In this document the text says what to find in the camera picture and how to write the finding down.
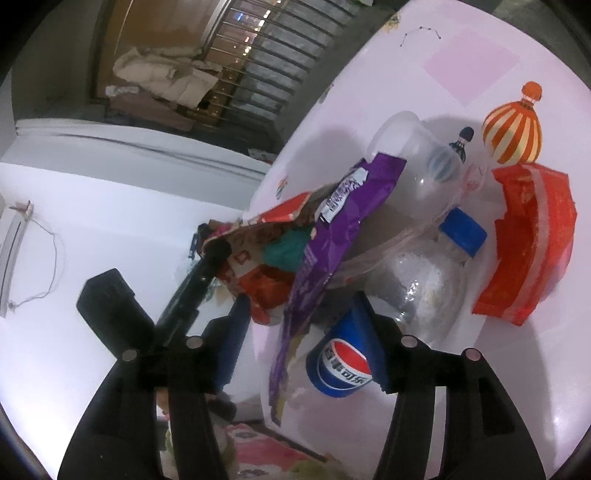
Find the hot air balloon toy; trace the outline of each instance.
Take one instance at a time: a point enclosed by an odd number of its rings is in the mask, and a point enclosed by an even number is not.
[[[542,87],[527,82],[519,102],[494,109],[482,125],[482,139],[501,165],[533,163],[542,150],[542,129],[534,103],[542,98]]]

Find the white wall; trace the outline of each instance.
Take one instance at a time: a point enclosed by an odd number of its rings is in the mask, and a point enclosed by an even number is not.
[[[63,0],[33,33],[13,67],[17,118],[60,116],[84,105],[92,39],[105,0]]]

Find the red packaging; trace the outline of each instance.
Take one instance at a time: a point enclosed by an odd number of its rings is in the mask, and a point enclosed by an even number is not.
[[[499,265],[472,313],[523,325],[566,272],[577,211],[565,173],[538,164],[492,173],[507,212],[495,222]]]

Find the screw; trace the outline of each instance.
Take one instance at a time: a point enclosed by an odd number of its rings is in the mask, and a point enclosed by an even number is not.
[[[412,335],[405,335],[400,339],[400,343],[406,348],[415,348],[418,345],[418,340]]]
[[[124,362],[132,362],[133,360],[135,360],[138,357],[138,351],[130,348],[129,350],[126,350],[125,352],[123,352],[123,354],[121,355],[121,359]]]
[[[475,348],[469,348],[466,350],[466,358],[468,360],[472,360],[473,362],[477,362],[482,358],[482,354]]]
[[[189,337],[189,338],[187,338],[186,345],[191,350],[195,350],[196,348],[201,348],[203,346],[203,339],[200,336]]]

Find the electrical wire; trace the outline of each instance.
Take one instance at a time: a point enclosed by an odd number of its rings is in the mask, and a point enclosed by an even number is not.
[[[57,242],[56,242],[56,238],[57,238],[57,234],[54,232],[49,231],[47,228],[45,228],[42,224],[40,224],[39,222],[37,222],[36,220],[34,220],[33,218],[29,218],[29,220],[35,224],[37,224],[37,226],[39,228],[41,228],[42,230],[45,230],[47,233],[49,233],[52,237],[53,240],[53,250],[54,250],[54,257],[53,257],[53,275],[51,276],[51,283],[49,284],[49,288],[47,289],[47,291],[45,292],[41,292],[41,293],[37,293],[36,295],[32,295],[31,297],[27,297],[26,299],[24,299],[23,301],[16,303],[12,300],[10,300],[8,302],[8,308],[10,310],[12,310],[13,312],[19,308],[20,306],[24,305],[25,303],[29,303],[30,301],[33,300],[40,300],[40,299],[44,299],[45,297],[47,297],[49,294],[53,293],[56,288],[57,288],[57,284],[56,284],[56,277],[57,277]]]

